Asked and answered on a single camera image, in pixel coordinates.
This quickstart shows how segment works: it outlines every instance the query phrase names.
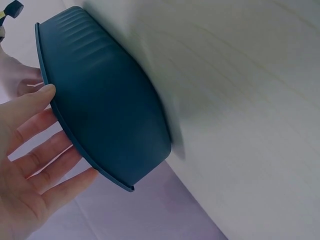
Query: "white surface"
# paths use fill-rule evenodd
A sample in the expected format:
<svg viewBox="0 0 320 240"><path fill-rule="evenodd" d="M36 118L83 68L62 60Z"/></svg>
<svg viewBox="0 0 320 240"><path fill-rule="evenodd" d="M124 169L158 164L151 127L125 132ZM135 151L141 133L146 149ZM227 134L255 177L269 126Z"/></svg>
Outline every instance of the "white surface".
<svg viewBox="0 0 320 240"><path fill-rule="evenodd" d="M319 0L77 0L141 63L230 240L320 238Z"/></svg>

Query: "dark blue object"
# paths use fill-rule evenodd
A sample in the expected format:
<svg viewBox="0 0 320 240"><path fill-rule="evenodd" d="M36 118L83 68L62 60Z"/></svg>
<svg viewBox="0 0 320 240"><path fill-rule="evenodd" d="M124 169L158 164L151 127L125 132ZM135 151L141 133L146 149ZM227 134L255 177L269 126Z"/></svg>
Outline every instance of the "dark blue object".
<svg viewBox="0 0 320 240"><path fill-rule="evenodd" d="M171 141L161 102L136 61L82 8L35 25L52 109L83 157L126 189L164 161Z"/></svg>

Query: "skin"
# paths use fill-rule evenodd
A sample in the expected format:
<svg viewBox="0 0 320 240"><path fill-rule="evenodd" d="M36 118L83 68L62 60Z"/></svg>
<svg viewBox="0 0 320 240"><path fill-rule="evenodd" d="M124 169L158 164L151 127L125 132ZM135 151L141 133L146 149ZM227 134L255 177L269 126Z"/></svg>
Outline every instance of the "skin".
<svg viewBox="0 0 320 240"><path fill-rule="evenodd" d="M45 109L56 88L29 86L42 82L39 69L24 66L3 51L0 80L9 96L16 97L0 105L0 238L25 240L88 188L98 172L89 168L56 185L82 158L64 132L10 161L8 156L18 147L57 121L52 110Z"/></svg>

